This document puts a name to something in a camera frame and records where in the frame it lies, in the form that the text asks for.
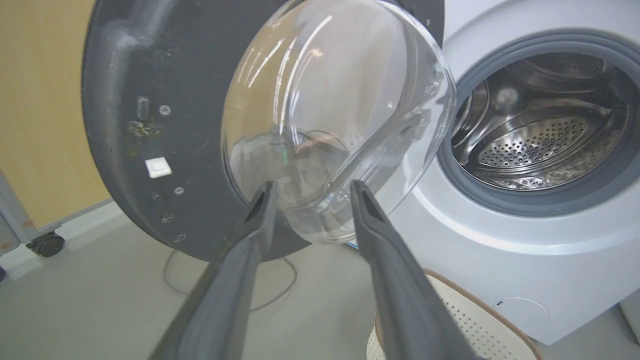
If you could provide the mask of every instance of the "washing machine door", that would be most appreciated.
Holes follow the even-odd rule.
[[[207,261],[266,180],[280,193],[269,259],[352,240],[351,180],[392,211],[451,125],[454,82],[424,27],[442,40],[442,5],[98,1],[83,111],[107,188]]]

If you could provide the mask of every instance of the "door glass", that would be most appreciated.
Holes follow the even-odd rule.
[[[435,40],[393,3],[289,1],[231,82],[223,156],[245,199],[267,180],[304,239],[353,239],[349,184],[391,212],[449,128],[454,81]]]

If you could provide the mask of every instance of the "cabinet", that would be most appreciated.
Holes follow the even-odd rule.
[[[13,215],[30,236],[109,198],[81,109],[92,8],[91,0],[0,1],[0,200],[7,221]]]

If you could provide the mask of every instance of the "stainless steel drum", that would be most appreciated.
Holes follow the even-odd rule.
[[[458,163],[498,188],[570,183],[601,164],[632,126],[609,86],[612,66],[592,56],[547,54],[509,65],[480,84],[458,113]]]

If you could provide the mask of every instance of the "caster wheel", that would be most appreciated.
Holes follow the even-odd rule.
[[[27,248],[35,252],[39,256],[49,258],[62,250],[65,246],[65,240],[56,233],[44,234],[33,240]]]

